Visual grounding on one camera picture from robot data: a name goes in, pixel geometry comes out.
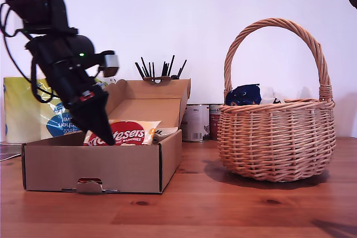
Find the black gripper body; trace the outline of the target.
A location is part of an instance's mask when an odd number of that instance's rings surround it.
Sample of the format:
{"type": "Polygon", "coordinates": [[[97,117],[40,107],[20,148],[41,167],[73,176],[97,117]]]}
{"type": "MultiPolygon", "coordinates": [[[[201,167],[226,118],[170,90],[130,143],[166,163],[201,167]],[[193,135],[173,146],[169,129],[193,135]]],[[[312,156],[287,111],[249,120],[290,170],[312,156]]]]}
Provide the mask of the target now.
{"type": "Polygon", "coordinates": [[[65,107],[104,107],[107,103],[108,93],[80,65],[54,64],[46,80],[65,107]]]}

